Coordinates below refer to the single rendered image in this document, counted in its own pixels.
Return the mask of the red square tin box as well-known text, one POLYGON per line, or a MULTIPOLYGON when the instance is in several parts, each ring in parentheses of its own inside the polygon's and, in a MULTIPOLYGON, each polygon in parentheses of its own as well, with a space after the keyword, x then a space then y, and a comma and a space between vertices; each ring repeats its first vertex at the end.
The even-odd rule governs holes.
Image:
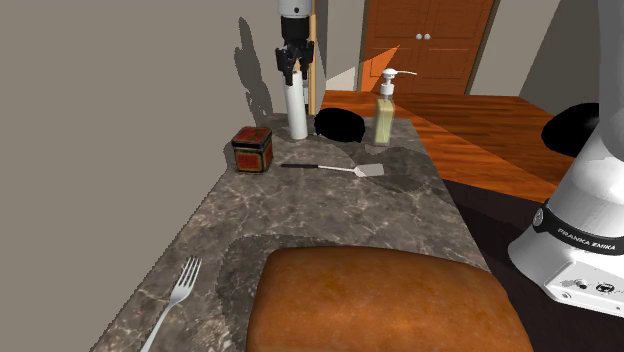
POLYGON ((243 173, 265 173, 273 159, 272 130, 245 126, 232 138, 236 169, 243 173))

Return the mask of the brown bread loaf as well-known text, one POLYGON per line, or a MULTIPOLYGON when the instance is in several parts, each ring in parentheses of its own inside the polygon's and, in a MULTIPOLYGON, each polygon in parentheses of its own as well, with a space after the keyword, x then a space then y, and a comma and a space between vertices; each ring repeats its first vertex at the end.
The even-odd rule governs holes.
POLYGON ((271 253, 245 352, 534 352, 489 272, 369 247, 271 253))

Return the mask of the light wooden post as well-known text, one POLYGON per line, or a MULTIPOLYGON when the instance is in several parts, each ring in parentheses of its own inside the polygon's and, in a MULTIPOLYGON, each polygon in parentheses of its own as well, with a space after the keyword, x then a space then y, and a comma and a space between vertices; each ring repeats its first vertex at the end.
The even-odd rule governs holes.
POLYGON ((316 24, 316 14, 312 13, 310 15, 310 36, 309 40, 314 43, 314 48, 312 49, 312 61, 308 65, 308 114, 315 115, 317 113, 316 106, 316 34, 317 24, 316 24))

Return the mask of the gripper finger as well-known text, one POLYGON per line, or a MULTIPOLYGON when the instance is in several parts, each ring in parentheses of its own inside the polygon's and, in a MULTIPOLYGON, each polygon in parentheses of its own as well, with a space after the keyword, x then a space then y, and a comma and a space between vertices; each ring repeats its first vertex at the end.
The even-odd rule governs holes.
POLYGON ((298 47, 298 61, 300 65, 300 71, 302 73, 302 79, 308 79, 309 66, 313 63, 315 57, 315 42, 310 40, 304 40, 300 42, 298 47))
POLYGON ((286 45, 275 49, 277 69, 284 77, 284 84, 293 85, 293 72, 296 62, 296 48, 292 45, 286 45))

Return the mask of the black round object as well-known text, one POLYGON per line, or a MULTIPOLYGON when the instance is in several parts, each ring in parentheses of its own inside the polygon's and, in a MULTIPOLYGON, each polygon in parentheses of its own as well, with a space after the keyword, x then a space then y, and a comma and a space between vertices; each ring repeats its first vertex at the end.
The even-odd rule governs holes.
POLYGON ((580 103, 549 120, 542 129, 541 139, 550 150, 577 157, 599 121, 598 102, 580 103))
POLYGON ((321 109, 314 118, 314 127, 317 135, 345 143, 361 143, 365 134, 362 116, 335 107, 321 109))

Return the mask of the brown wooden double door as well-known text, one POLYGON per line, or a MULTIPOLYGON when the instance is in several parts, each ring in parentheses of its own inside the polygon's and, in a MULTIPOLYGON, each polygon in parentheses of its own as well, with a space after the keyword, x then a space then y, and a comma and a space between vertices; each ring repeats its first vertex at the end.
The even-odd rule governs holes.
POLYGON ((494 2, 366 0, 359 90, 393 68, 397 93, 465 93, 494 2))

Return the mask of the white paper towel roll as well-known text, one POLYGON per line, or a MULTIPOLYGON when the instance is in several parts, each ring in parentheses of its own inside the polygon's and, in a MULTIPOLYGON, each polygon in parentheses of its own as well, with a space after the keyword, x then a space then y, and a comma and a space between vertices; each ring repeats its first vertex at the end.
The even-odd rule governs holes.
POLYGON ((303 140, 308 136, 303 79, 300 71, 292 74, 292 84, 284 85, 290 138, 303 140))

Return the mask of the yellow soap pump bottle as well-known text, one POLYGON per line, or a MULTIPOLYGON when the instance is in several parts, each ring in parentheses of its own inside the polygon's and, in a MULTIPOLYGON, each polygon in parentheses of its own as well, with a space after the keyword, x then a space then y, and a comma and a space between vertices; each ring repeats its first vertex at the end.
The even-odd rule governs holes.
POLYGON ((382 77, 385 81, 380 85, 380 94, 376 100, 374 114, 373 144, 376 146, 388 146, 390 143, 392 123, 395 115, 395 104, 393 102, 395 85, 392 83, 392 80, 400 74, 416 76, 415 72, 395 70, 393 68, 386 68, 382 71, 382 77))

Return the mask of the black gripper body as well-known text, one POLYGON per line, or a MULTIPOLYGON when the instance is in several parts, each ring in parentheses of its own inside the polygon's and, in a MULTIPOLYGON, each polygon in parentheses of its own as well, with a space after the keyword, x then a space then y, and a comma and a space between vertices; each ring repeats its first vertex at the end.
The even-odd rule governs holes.
POLYGON ((281 16, 281 36, 285 46, 306 48, 310 41, 310 17, 290 18, 281 16))

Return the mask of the silver fork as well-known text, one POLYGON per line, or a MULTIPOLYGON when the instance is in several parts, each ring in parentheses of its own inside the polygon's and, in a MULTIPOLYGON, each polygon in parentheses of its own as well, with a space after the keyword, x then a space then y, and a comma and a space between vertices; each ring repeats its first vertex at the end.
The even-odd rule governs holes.
POLYGON ((165 306, 162 314, 159 316, 157 322, 155 323, 153 329, 151 330, 149 336, 145 340, 139 352, 149 352, 154 342, 154 339, 169 311, 174 306, 184 301, 190 295, 197 280, 201 265, 202 259, 197 256, 190 256, 186 260, 182 268, 181 275, 172 288, 167 305, 165 306))

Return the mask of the dark robot stand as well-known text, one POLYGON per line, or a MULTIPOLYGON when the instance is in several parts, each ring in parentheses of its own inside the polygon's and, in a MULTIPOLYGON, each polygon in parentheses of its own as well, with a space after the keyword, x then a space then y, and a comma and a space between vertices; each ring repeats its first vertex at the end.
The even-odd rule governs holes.
POLYGON ((624 318, 557 303, 510 261, 508 246, 530 224, 536 202, 450 180, 444 184, 534 352, 624 352, 624 318))

